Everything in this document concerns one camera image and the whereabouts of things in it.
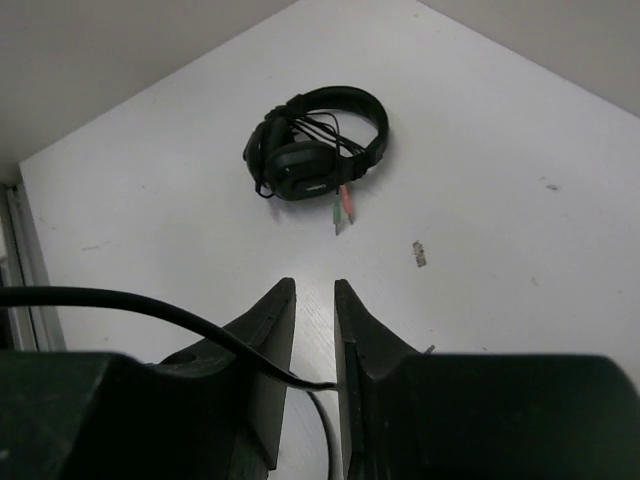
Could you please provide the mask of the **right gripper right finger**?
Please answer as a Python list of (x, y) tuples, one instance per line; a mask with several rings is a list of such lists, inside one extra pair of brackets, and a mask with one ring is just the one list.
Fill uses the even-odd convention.
[(419, 352), (334, 286), (348, 479), (635, 479), (639, 396), (612, 360)]

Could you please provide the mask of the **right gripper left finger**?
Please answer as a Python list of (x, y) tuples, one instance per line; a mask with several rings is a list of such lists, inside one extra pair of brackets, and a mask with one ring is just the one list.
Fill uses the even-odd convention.
[(295, 284), (224, 327), (122, 292), (5, 288), (8, 306), (100, 306), (171, 318), (198, 341), (157, 364), (113, 352), (1, 356), (5, 479), (263, 479), (277, 463)]

